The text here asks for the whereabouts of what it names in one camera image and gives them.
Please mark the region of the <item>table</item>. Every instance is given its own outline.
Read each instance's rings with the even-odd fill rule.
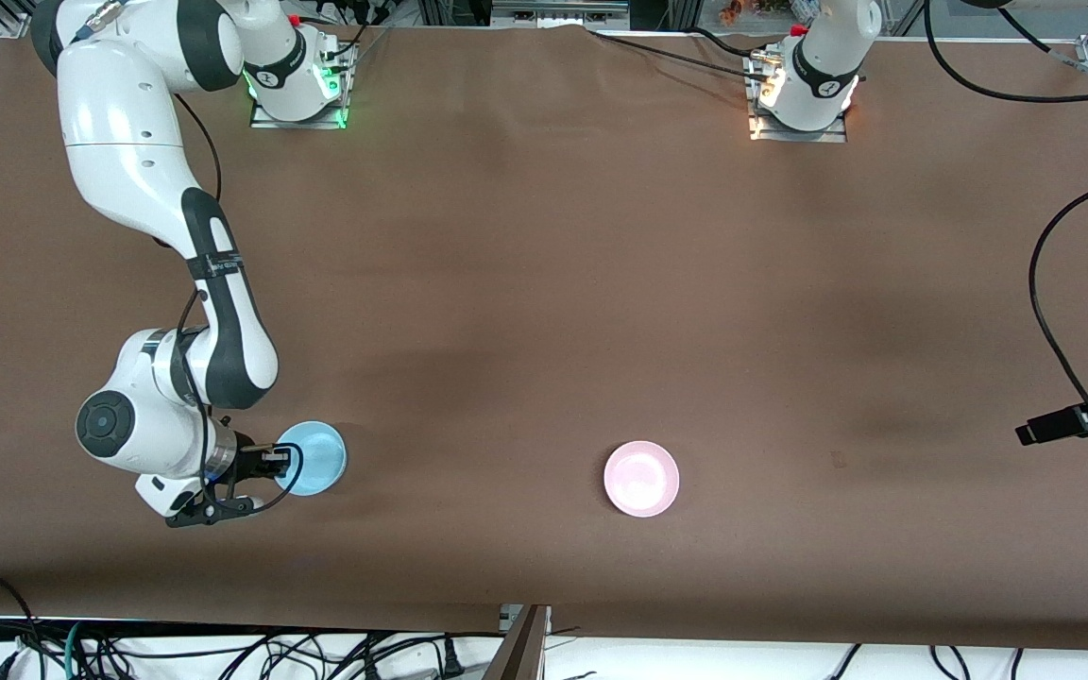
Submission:
[[[1030,47],[944,50],[1088,89]],[[191,98],[281,355],[233,426],[332,422],[351,463],[176,531],[73,422],[185,267],[79,201],[54,83],[0,41],[0,576],[41,615],[462,630],[543,602],[592,635],[1088,647],[1088,441],[1013,433],[1077,401],[1025,269],[1088,189],[1088,103],[990,102],[919,42],[865,70],[845,146],[751,141],[737,78],[578,27],[395,30],[336,133]],[[1042,267],[1088,383],[1088,205]],[[630,440],[682,470],[662,517],[602,494]]]

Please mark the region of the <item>black cable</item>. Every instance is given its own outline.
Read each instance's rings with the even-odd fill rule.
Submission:
[[[1074,386],[1074,391],[1080,395],[1085,401],[1085,408],[1088,408],[1088,391],[1080,383],[1074,369],[1070,363],[1070,360],[1065,357],[1061,345],[1056,343],[1055,336],[1052,334],[1052,329],[1049,327],[1049,322],[1043,318],[1043,310],[1040,307],[1040,293],[1039,284],[1036,283],[1036,272],[1040,267],[1040,255],[1043,254],[1043,245],[1049,242],[1049,236],[1052,236],[1053,230],[1058,224],[1061,224],[1061,220],[1065,219],[1067,214],[1074,208],[1088,201],[1088,190],[1087,193],[1072,199],[1070,205],[1062,208],[1053,218],[1049,221],[1049,224],[1043,227],[1043,232],[1040,233],[1040,238],[1035,243],[1035,248],[1031,250],[1031,263],[1027,267],[1027,287],[1030,289],[1031,294],[1031,310],[1035,312],[1035,322],[1040,324],[1040,331],[1043,332],[1043,337],[1049,342],[1049,347],[1052,347],[1052,354],[1056,356],[1056,360],[1061,362],[1061,368],[1065,371],[1065,375],[1070,379],[1070,383]]]
[[[842,657],[842,662],[838,664],[838,670],[829,677],[829,680],[841,680],[842,676],[846,675],[846,668],[850,668],[850,663],[855,660],[855,655],[858,654],[858,650],[863,646],[861,642],[856,642],[854,645],[850,646],[846,651],[846,655]]]
[[[405,641],[394,642],[394,644],[388,645],[387,647],[374,650],[372,651],[372,655],[367,655],[367,657],[363,658],[363,666],[354,672],[348,680],[355,680],[357,677],[366,675],[369,668],[375,668],[378,663],[384,662],[384,659],[391,657],[391,655],[404,653],[406,650],[418,645],[432,644],[432,646],[434,646],[434,642],[442,641],[444,638],[446,638],[446,635],[409,638],[405,639]]]
[[[1001,8],[998,8],[998,13],[1000,13],[1001,16],[1005,18],[1005,22],[1009,23],[1009,25],[1013,27],[1014,30],[1018,32],[1018,35],[1022,35],[1024,39],[1027,39],[1027,42],[1030,42],[1031,45],[1034,45],[1034,47],[1039,48],[1040,52],[1044,52],[1044,54],[1050,54],[1053,58],[1055,58],[1055,60],[1062,61],[1065,64],[1070,64],[1074,66],[1074,69],[1077,67],[1076,60],[1071,60],[1070,57],[1065,57],[1061,52],[1053,50],[1052,47],[1047,47],[1047,45],[1043,41],[1041,41],[1041,39],[1036,38],[1035,34],[1031,34],[1030,30],[1027,30],[1026,26],[1021,25],[1018,20],[1014,17],[1014,14],[1011,14],[1009,11],[1003,10]],[[1079,70],[1084,74],[1088,75],[1088,67],[1080,67]]]
[[[187,325],[187,314],[190,313],[190,307],[196,304],[200,297],[207,297],[207,293],[200,292],[199,288],[195,288],[190,293],[190,297],[187,297],[187,304],[183,307],[183,313],[178,314],[178,324],[175,327],[174,343],[175,347],[178,349],[178,360],[181,360],[183,367],[184,378],[187,379],[187,384],[190,386],[190,395],[196,400],[196,410],[199,411],[199,481],[203,484],[203,497],[208,499],[208,503],[212,504],[218,511],[223,511],[225,508],[221,506],[220,499],[217,498],[217,492],[212,489],[212,482],[208,478],[208,409],[206,409],[203,399],[199,396],[199,387],[196,386],[195,379],[190,375],[190,367],[187,366],[187,345],[183,343],[185,336],[185,327]],[[245,512],[247,517],[255,516],[261,511],[267,511],[275,507],[275,504],[280,500],[284,500],[288,496],[289,492],[293,491],[293,486],[297,485],[297,479],[301,477],[301,470],[305,469],[305,452],[294,443],[282,442],[273,445],[272,450],[277,450],[277,448],[296,448],[297,455],[299,457],[299,465],[297,465],[297,472],[293,474],[293,478],[288,481],[288,486],[284,487],[280,494],[272,498],[271,503],[264,504],[258,508],[251,509],[251,511]]]
[[[217,144],[212,143],[212,135],[208,133],[208,127],[206,127],[205,122],[202,120],[199,120],[199,116],[196,115],[194,109],[190,108],[190,103],[187,103],[187,100],[183,98],[183,95],[175,95],[174,98],[178,100],[178,103],[183,104],[184,109],[187,109],[187,112],[190,113],[190,120],[196,121],[196,125],[199,125],[199,132],[203,134],[203,141],[208,141],[208,150],[212,151],[212,168],[215,169],[217,172],[217,190],[212,193],[212,197],[217,198],[217,202],[220,203],[221,158],[219,154],[217,154]]]
[[[747,78],[747,81],[757,81],[759,83],[767,82],[767,76],[764,76],[764,74],[746,73],[739,69],[730,69],[729,66],[721,66],[720,64],[709,64],[707,61],[693,60],[691,57],[683,57],[682,54],[657,50],[656,47],[648,47],[647,45],[641,45],[640,42],[632,42],[630,39],[616,38],[614,35],[604,35],[601,33],[593,33],[592,35],[597,36],[597,38],[605,39],[605,41],[608,42],[616,42],[618,45],[623,45],[623,47],[634,47],[635,50],[653,52],[654,54],[660,54],[662,57],[669,57],[671,60],[687,61],[688,64],[695,64],[696,66],[704,66],[704,69],[712,69],[714,72],[744,77]]]
[[[434,653],[435,653],[435,666],[437,668],[440,668],[440,680],[442,680],[445,677],[444,676],[445,672],[447,672],[447,668],[444,666],[444,653],[441,653],[440,645],[434,644],[434,642],[432,642],[432,644],[431,644],[431,650],[434,650]]]
[[[218,680],[230,680],[234,672],[237,672],[238,668],[242,667],[242,664],[245,663],[256,650],[260,646],[267,645],[269,641],[272,641],[276,636],[280,636],[280,632],[267,633],[267,635],[259,638],[258,641],[255,641],[250,646],[243,648],[242,653],[238,654],[237,657],[234,657],[233,662],[228,663],[228,666],[225,666],[225,670],[221,671]]]
[[[359,42],[359,38],[362,38],[363,32],[366,30],[368,30],[368,25],[359,25],[359,30],[355,34],[355,37],[350,39],[350,42],[347,42],[341,50],[327,52],[325,58],[327,60],[333,60],[333,58],[337,55],[345,54],[347,50],[350,50],[351,47],[355,47],[355,45]]]
[[[14,602],[18,605],[18,610],[23,613],[23,617],[27,622],[27,629],[32,632],[32,638],[36,642],[36,646],[44,646],[44,638],[39,636],[39,630],[36,629],[36,617],[32,615],[32,608],[27,606],[26,599],[23,595],[18,594],[16,586],[12,585],[5,578],[0,577],[0,589],[8,591],[14,598]],[[48,664],[45,663],[45,658],[39,658],[39,680],[45,680],[48,677]]]
[[[281,662],[284,662],[284,659],[288,659],[288,662],[292,663],[304,663],[301,659],[293,658],[293,653],[295,653],[299,646],[304,645],[308,641],[311,641],[311,639],[314,639],[316,636],[317,633],[310,633],[310,635],[306,635],[295,645],[283,645],[280,641],[275,641],[275,644],[281,648],[280,655],[272,655],[271,644],[268,644],[268,662],[263,664],[264,672],[260,672],[259,678],[264,679],[264,677],[271,677],[271,671],[275,670],[275,666],[277,666]],[[310,667],[310,669],[313,671],[313,677],[319,677],[316,668]]]
[[[246,647],[228,647],[224,650],[205,650],[198,651],[198,653],[173,653],[173,654],[149,654],[149,653],[134,653],[128,650],[116,650],[118,655],[123,655],[124,657],[132,658],[190,658],[190,657],[202,657],[202,655],[230,655],[242,653],[246,651]]]
[[[1014,662],[1010,664],[1010,680],[1018,680],[1018,664],[1023,663],[1023,647],[1014,650]]]
[[[750,53],[753,51],[753,50],[738,50],[737,47],[733,47],[733,45],[729,45],[728,42],[722,41],[722,39],[720,39],[720,36],[714,34],[712,30],[707,30],[706,27],[693,25],[691,27],[688,27],[687,30],[683,30],[683,33],[697,33],[698,35],[703,35],[704,38],[710,39],[713,45],[719,47],[720,50],[725,50],[730,54],[737,54],[738,57],[750,57]]]
[[[337,666],[332,672],[330,672],[330,676],[325,677],[325,680],[333,680],[335,677],[342,676],[342,672],[344,672],[351,663],[357,662],[359,655],[363,653],[363,648],[367,648],[368,645],[375,645],[378,642],[387,641],[392,636],[393,633],[368,633],[368,635],[363,636],[363,641],[360,641],[359,644],[350,648],[349,653],[346,653],[344,657],[338,659]]]
[[[986,97],[992,97],[993,99],[1002,99],[1005,102],[1023,102],[1023,103],[1075,103],[1075,102],[1088,102],[1088,95],[1066,95],[1062,97],[1037,97],[1030,95],[1010,95],[1006,91],[998,91],[996,89],[988,89],[988,87],[977,85],[968,78],[963,77],[953,65],[947,61],[945,57],[942,57],[940,48],[938,48],[938,42],[935,39],[935,29],[931,26],[932,12],[929,10],[929,0],[926,1],[926,9],[923,12],[923,25],[926,27],[926,42],[929,45],[929,51],[935,57],[935,61],[938,61],[938,65],[941,66],[947,75],[951,76],[955,83],[967,87],[978,95],[985,95]]]
[[[960,654],[960,650],[955,648],[954,645],[953,646],[949,646],[949,650],[951,650],[951,654],[955,655],[955,660],[960,662],[960,669],[962,669],[962,671],[963,671],[963,680],[972,680],[972,672],[968,671],[968,664],[967,663],[963,663],[963,655]],[[940,662],[940,659],[938,659],[938,645],[931,645],[931,646],[929,646],[929,658],[931,658],[931,662],[935,663],[935,666],[938,667],[938,670],[943,676],[950,677],[951,680],[962,680],[962,679],[960,679],[960,677],[955,677],[954,675],[951,675],[951,671],[949,669],[947,669],[945,666],[942,666],[942,662]]]

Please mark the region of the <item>power cable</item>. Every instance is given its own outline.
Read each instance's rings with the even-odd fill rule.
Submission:
[[[955,660],[960,662],[960,670],[963,671],[963,680],[972,680],[972,672],[968,671],[968,664],[963,662],[963,654],[960,654],[960,650],[954,645],[949,646],[949,650],[951,650],[951,654],[955,655]],[[938,670],[943,676],[949,677],[950,680],[962,680],[960,677],[954,676],[953,672],[947,669],[945,666],[942,666],[942,662],[938,658],[938,645],[929,646],[929,658],[932,659],[935,666],[938,667]]]
[[[616,38],[614,35],[604,35],[602,33],[593,33],[596,38],[605,39],[608,42],[616,42],[618,45],[623,45],[623,47],[631,47],[634,50],[641,50],[643,52],[652,52],[654,54],[659,54],[662,57],[668,57],[671,60],[685,61],[688,64],[694,64],[696,66],[704,66],[704,69],[712,69],[714,72],[727,73],[738,77],[747,78],[747,81],[757,81],[759,83],[767,82],[767,76],[764,74],[746,73],[741,69],[730,69],[729,66],[721,66],[720,64],[712,64],[708,61],[693,60],[691,57],[683,54],[677,54],[673,52],[666,52],[665,50],[657,50],[656,47],[650,47],[648,45],[641,45],[640,42],[632,42],[630,39]]]
[[[855,660],[855,655],[861,648],[863,648],[863,644],[858,644],[858,642],[851,645],[850,650],[846,650],[846,655],[842,657],[842,662],[838,664],[838,670],[828,680],[842,680],[842,676],[846,676],[846,668],[850,668],[850,663]]]
[[[217,173],[217,190],[212,193],[212,197],[217,198],[217,202],[221,202],[221,158],[217,154],[217,144],[212,143],[212,135],[208,133],[208,127],[205,125],[202,120],[196,115],[195,109],[190,108],[190,103],[183,98],[183,95],[175,95],[174,98],[178,103],[183,104],[183,108],[190,113],[190,120],[196,121],[196,125],[199,127],[199,132],[203,135],[203,141],[208,141],[208,150],[212,151],[212,171]]]
[[[26,599],[23,595],[18,594],[16,586],[12,585],[5,578],[0,577],[0,589],[8,591],[11,597],[18,605],[18,610],[23,613],[27,623],[27,630],[32,633],[33,641],[36,646],[44,647],[45,639],[39,635],[39,630],[36,628],[36,617],[32,615],[32,608],[27,606]],[[45,663],[44,657],[39,658],[39,680],[47,680],[48,677],[48,664]]]
[[[1072,58],[1066,57],[1065,54],[1062,54],[1061,52],[1053,50],[1052,47],[1047,47],[1047,45],[1043,41],[1041,41],[1041,39],[1036,38],[1036,36],[1033,35],[1031,32],[1028,30],[1026,26],[1021,25],[1018,20],[1015,18],[1014,15],[1011,14],[1009,11],[998,8],[998,13],[1000,13],[1001,16],[1005,18],[1005,22],[1009,23],[1009,25],[1013,27],[1014,30],[1018,32],[1018,34],[1022,35],[1023,38],[1027,39],[1027,42],[1030,42],[1031,45],[1034,45],[1034,47],[1039,48],[1041,52],[1044,52],[1044,54],[1055,58],[1055,60],[1059,60],[1062,63],[1070,64],[1073,69],[1079,70],[1080,73],[1088,75],[1087,65],[1080,63],[1080,61],[1072,60]]]
[[[1074,208],[1083,205],[1085,201],[1088,201],[1088,190],[1080,195],[1080,197],[1072,199],[1070,205],[1063,207],[1052,218],[1052,221],[1049,221],[1049,224],[1043,227],[1040,238],[1035,243],[1035,248],[1031,250],[1031,263],[1027,267],[1027,288],[1031,296],[1031,310],[1035,312],[1035,322],[1040,324],[1040,331],[1043,332],[1044,339],[1049,342],[1049,347],[1052,347],[1052,354],[1061,362],[1061,368],[1065,371],[1065,375],[1070,379],[1074,391],[1085,401],[1085,408],[1088,408],[1088,391],[1085,390],[1085,386],[1080,383],[1080,379],[1077,378],[1074,369],[1072,369],[1070,358],[1065,357],[1065,353],[1061,349],[1061,344],[1056,343],[1055,336],[1052,334],[1052,329],[1049,327],[1049,322],[1043,318],[1043,310],[1040,307],[1039,284],[1036,282],[1036,275],[1040,267],[1040,255],[1043,255],[1043,246],[1049,242],[1049,236],[1052,236],[1052,232],[1056,225],[1061,224],[1061,221],[1070,215],[1070,212],[1074,211]]]
[[[713,45],[719,47],[720,50],[725,50],[726,52],[729,52],[730,54],[733,55],[750,57],[750,53],[753,52],[753,50],[739,50],[739,48],[733,47],[733,45],[729,45],[728,42],[722,41],[719,35],[714,34],[712,30],[707,30],[706,27],[693,25],[691,27],[688,27],[687,30],[683,30],[683,33],[695,33],[698,35],[703,35],[704,38],[710,39]]]
[[[207,297],[208,293],[202,292],[199,288],[193,289],[190,297],[187,297],[187,304],[183,307],[183,313],[178,316],[178,324],[175,327],[175,347],[178,351],[178,360],[181,360],[181,367],[183,368],[184,378],[187,380],[187,384],[190,386],[190,395],[196,401],[196,410],[199,411],[199,426],[200,426],[200,438],[199,438],[199,479],[200,483],[203,484],[203,498],[208,499],[208,503],[212,504],[218,511],[224,511],[225,507],[221,506],[220,499],[217,498],[217,492],[212,489],[212,482],[209,481],[208,477],[208,409],[206,408],[203,398],[199,396],[199,387],[197,386],[195,379],[190,374],[189,366],[187,366],[187,347],[189,343],[184,343],[184,337],[186,336],[186,324],[187,314],[190,313],[190,307],[196,304],[199,298]],[[277,450],[277,448],[295,448],[297,450],[297,472],[293,474],[293,478],[288,481],[288,486],[284,486],[284,490],[280,494],[272,498],[271,503],[264,504],[258,508],[251,509],[251,511],[246,511],[246,516],[255,516],[261,511],[268,511],[269,509],[275,507],[281,500],[288,497],[293,487],[297,485],[297,479],[301,477],[301,470],[305,469],[305,452],[301,450],[298,444],[293,442],[277,442],[272,445],[272,450]]]
[[[1018,664],[1023,663],[1023,647],[1014,650],[1014,662],[1010,663],[1010,680],[1018,680]]]
[[[960,83],[960,85],[967,87],[978,95],[985,95],[986,97],[992,97],[993,99],[1002,99],[1005,102],[1023,102],[1023,103],[1076,103],[1076,102],[1088,102],[1088,95],[1066,95],[1061,97],[1039,97],[1030,95],[1011,95],[1006,91],[998,91],[996,89],[988,89],[988,87],[977,85],[968,78],[963,77],[953,65],[947,61],[945,57],[942,57],[942,51],[938,48],[938,41],[935,39],[935,29],[931,26],[931,10],[929,10],[929,0],[926,0],[926,9],[923,12],[923,25],[926,27],[926,42],[929,45],[929,51],[935,57],[935,61],[938,61],[938,65],[941,66],[947,75],[951,76],[953,81]]]

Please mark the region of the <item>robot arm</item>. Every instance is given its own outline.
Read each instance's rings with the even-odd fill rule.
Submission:
[[[207,331],[186,348],[205,404],[245,409],[275,383],[275,348],[250,296],[228,221],[187,168],[161,70],[133,45],[87,41],[58,61],[58,108],[70,171],[87,203],[169,244],[202,292]],[[159,347],[160,386],[189,386],[170,334]]]
[[[240,479],[281,474],[289,454],[255,447],[200,412],[200,404],[255,405],[275,383],[277,360],[228,221],[187,168],[170,95],[223,89],[245,69],[258,74],[256,98],[281,120],[314,115],[337,96],[320,76],[329,58],[319,32],[290,25],[276,0],[228,4],[48,0],[34,20],[34,44],[57,76],[78,193],[177,251],[208,319],[182,333],[131,336],[75,425],[88,454],[141,475],[137,492],[171,526],[254,511],[252,498],[190,500],[207,483],[233,491]]]
[[[858,66],[880,35],[882,21],[876,0],[820,0],[820,14],[807,34],[768,48],[778,64],[759,103],[790,128],[828,128],[850,106]]]

